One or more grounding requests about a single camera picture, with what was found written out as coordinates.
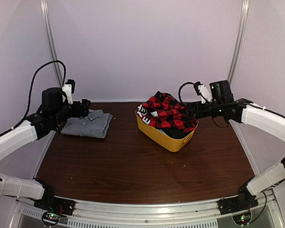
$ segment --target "plastic bin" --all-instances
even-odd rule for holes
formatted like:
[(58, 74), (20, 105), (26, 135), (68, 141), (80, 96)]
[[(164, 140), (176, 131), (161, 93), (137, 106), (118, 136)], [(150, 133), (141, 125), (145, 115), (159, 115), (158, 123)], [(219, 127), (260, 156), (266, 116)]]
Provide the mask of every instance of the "plastic bin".
[(195, 128), (194, 131), (188, 134), (185, 138), (173, 139), (163, 134), (156, 128), (145, 124), (136, 113), (135, 115), (137, 118), (139, 130), (141, 130), (149, 138), (151, 138), (152, 140), (157, 142), (159, 145), (161, 145), (162, 147), (166, 148), (168, 151), (171, 151), (171, 152), (178, 152), (184, 145), (186, 145), (190, 141), (190, 139), (193, 137), (193, 134), (196, 130)]

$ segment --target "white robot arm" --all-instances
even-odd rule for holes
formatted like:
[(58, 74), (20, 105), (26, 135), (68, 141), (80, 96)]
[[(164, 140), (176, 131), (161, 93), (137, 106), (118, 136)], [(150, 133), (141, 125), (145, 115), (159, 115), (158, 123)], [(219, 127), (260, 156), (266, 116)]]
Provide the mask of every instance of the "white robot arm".
[[(38, 113), (26, 118), (18, 127), (0, 137), (0, 161), (20, 147), (56, 131), (69, 117), (88, 115), (90, 101), (73, 102), (75, 82), (68, 80), (62, 88), (50, 88), (42, 93)], [(45, 186), (36, 180), (24, 180), (0, 173), (0, 195), (40, 200)]]
[[(184, 85), (187, 84), (192, 84), (197, 95), (202, 97), (201, 101), (186, 105), (191, 115), (195, 115), (198, 119), (208, 116), (212, 118), (222, 116), (226, 122), (234, 120), (240, 124), (254, 126), (285, 143), (285, 116), (244, 98), (234, 101), (228, 81), (210, 83), (212, 98), (209, 97), (209, 92), (200, 82), (187, 82)], [(179, 100), (181, 103), (183, 103), (181, 100), (181, 89), (184, 85), (179, 89)], [(283, 181), (285, 181), (285, 157), (264, 173), (248, 180), (238, 190), (238, 199), (231, 202), (231, 204), (237, 204), (237, 210), (239, 208), (247, 209), (247, 206), (253, 202), (255, 195), (275, 187)], [(226, 203), (227, 200), (223, 199), (218, 202), (219, 207), (222, 209), (221, 213), (226, 207), (231, 205), (230, 202)]]

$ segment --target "red plaid shirt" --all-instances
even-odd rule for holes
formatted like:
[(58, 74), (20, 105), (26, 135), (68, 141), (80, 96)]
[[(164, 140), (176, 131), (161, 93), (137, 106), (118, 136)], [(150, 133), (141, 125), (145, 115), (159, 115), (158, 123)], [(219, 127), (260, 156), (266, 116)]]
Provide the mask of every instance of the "red plaid shirt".
[(173, 96), (161, 92), (142, 103), (138, 107), (137, 115), (156, 129), (176, 128), (183, 133), (193, 131), (198, 123), (195, 117), (187, 116), (185, 107)]

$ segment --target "white backdrop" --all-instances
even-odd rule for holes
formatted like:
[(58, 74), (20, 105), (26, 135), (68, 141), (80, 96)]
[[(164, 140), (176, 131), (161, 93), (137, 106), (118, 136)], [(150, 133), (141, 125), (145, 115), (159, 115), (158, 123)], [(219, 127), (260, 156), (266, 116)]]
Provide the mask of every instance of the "white backdrop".
[[(0, 1), (0, 133), (24, 115), (35, 70), (50, 61), (39, 0)], [(37, 75), (30, 113), (41, 104), (41, 91), (57, 86), (52, 66)], [(47, 138), (28, 144), (0, 162), (0, 171), (34, 176)], [(13, 198), (0, 197), (0, 228), (7, 227)]]
[[(240, 53), (231, 84), (235, 97), (285, 115), (285, 1), (250, 1)], [(279, 139), (253, 127), (238, 126), (260, 172), (285, 156), (285, 145)], [(285, 182), (275, 193), (285, 219)]]
[[(177, 97), (187, 81), (224, 80), (242, 0), (49, 0), (57, 56), (76, 80), (75, 99)], [(197, 99), (191, 86), (185, 100)]]

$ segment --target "wooden table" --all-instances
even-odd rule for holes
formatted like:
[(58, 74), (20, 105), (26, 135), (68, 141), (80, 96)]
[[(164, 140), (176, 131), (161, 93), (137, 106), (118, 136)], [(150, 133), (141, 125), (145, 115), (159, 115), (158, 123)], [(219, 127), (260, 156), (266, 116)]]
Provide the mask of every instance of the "wooden table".
[(138, 105), (92, 104), (114, 116), (106, 138), (56, 135), (37, 178), (61, 197), (149, 204), (235, 195), (254, 176), (232, 127), (201, 119), (192, 140), (172, 153), (138, 130)]

